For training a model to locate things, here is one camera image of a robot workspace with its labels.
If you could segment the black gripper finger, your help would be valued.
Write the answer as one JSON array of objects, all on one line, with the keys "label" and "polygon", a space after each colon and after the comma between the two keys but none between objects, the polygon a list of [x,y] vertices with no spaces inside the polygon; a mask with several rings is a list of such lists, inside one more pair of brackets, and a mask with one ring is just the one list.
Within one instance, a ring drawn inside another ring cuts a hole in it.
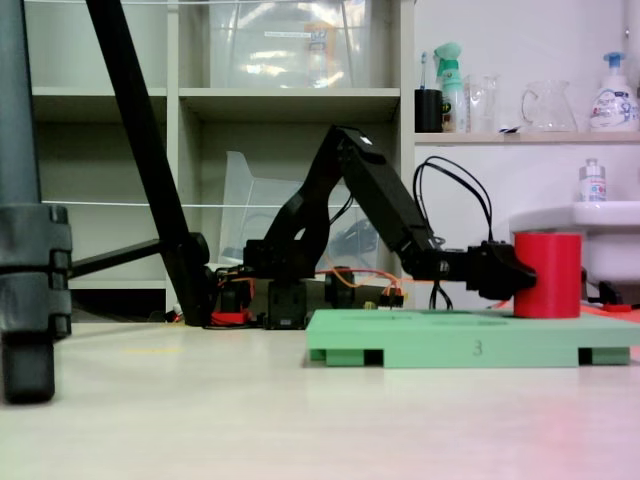
[{"label": "black gripper finger", "polygon": [[492,294],[495,300],[508,300],[518,291],[536,285],[533,267],[518,259],[513,245],[497,243],[492,246]]}]

